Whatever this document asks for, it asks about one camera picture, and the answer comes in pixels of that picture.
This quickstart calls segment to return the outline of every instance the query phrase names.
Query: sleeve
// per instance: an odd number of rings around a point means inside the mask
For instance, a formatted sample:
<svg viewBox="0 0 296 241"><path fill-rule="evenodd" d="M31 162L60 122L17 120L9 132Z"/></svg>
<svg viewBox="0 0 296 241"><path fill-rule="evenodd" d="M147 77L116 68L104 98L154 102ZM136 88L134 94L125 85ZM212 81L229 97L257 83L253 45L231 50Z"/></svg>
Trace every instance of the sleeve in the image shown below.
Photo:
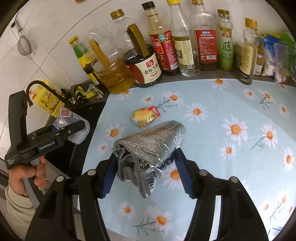
<svg viewBox="0 0 296 241"><path fill-rule="evenodd" d="M16 194L10 185L5 190L6 210L4 217L13 231L25 240L29 225L35 214L35 208L29 197Z"/></svg>

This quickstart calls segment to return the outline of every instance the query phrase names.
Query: tablecloth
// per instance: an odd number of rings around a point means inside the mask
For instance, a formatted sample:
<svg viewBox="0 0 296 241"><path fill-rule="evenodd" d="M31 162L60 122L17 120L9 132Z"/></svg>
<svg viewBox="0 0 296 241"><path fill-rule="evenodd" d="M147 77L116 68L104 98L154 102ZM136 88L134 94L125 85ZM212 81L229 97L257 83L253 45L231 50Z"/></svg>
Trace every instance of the tablecloth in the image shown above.
<svg viewBox="0 0 296 241"><path fill-rule="evenodd" d="M108 159L115 140L140 131L130 120L135 110L158 106L161 116L145 128L167 120L183 123L187 159L215 177L237 176L271 240L295 208L295 103L294 87L256 80L246 86L236 79L178 81L110 95L83 172ZM146 199L132 183L116 177L111 192L99 200L108 229L134 240L157 241L183 240L195 203L174 165ZM219 215L217 197L210 240L217 236Z"/></svg>

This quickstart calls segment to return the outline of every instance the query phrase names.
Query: black faucet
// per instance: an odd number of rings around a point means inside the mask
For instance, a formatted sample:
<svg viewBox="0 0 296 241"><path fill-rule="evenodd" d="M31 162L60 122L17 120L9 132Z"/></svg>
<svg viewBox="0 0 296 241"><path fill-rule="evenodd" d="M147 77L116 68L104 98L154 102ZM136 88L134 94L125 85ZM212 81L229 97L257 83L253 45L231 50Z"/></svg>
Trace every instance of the black faucet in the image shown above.
<svg viewBox="0 0 296 241"><path fill-rule="evenodd" d="M48 91L50 91L54 96L56 96L61 102L63 102L65 104L65 107L66 108L69 108L70 109L70 108L73 108L74 107L74 105L70 101L68 101L67 99L65 99L63 96L61 96L59 93L57 93L55 90L53 90L47 84L45 84L44 82L42 82L40 80L34 80L34 81L32 81L28 85L28 87L27 87L27 90L26 90L27 101L28 101L28 104L29 104L30 107L33 105L33 102L30 99L29 91L30 91L31 86L32 85L35 85L35 84L42 85L44 88L46 88Z"/></svg>

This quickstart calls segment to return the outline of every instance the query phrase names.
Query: countertop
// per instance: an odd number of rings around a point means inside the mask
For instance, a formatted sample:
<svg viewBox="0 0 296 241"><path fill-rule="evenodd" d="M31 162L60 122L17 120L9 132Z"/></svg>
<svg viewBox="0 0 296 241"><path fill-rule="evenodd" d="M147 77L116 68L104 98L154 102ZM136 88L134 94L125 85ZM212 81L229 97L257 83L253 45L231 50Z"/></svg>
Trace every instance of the countertop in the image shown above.
<svg viewBox="0 0 296 241"><path fill-rule="evenodd" d="M158 83L167 83L167 82L175 82L182 80L198 80L198 79L215 79L215 78L239 78L239 70L234 68L230 72L226 72L223 70L215 70L215 71L200 71L197 76L194 77L186 77L181 74L176 76L163 76L161 81ZM272 77L268 76L259 76L256 75L254 77L255 80L268 81L273 82ZM296 83L292 79L288 79L283 84L290 85L296 87ZM64 148L60 148L58 152L49 153L46 155L46 158L55 165L58 169L60 169L63 173L67 174L70 177L77 177L82 174L82 168L84 165L85 157L87 154L87 150L92 139L94 130L97 125L97 121L100 117L101 112L105 106L108 95L106 94L102 99L96 99L96 97L92 97L86 100L79 107L74 109L74 112L83 118L87 119L90 122L90 133L87 138L79 145L71 143L67 141L65 143ZM47 124L52 124L55 121L55 118L50 117Z"/></svg>

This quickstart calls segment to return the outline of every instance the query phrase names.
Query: person's hand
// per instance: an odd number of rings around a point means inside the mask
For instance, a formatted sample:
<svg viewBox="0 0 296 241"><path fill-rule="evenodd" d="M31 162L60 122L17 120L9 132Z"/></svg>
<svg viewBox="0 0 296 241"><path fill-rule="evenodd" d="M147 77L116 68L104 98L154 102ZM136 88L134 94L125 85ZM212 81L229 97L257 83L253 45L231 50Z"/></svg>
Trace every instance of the person's hand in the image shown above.
<svg viewBox="0 0 296 241"><path fill-rule="evenodd" d="M40 164L34 167L28 167L25 165L18 165L11 170L9 170L9 184L12 190L19 194L28 197L28 193L25 190L24 183L22 178L29 178L36 176L34 183L38 186L39 190L43 190L47 187L46 180L46 166L45 166L45 157L40 157Z"/></svg>

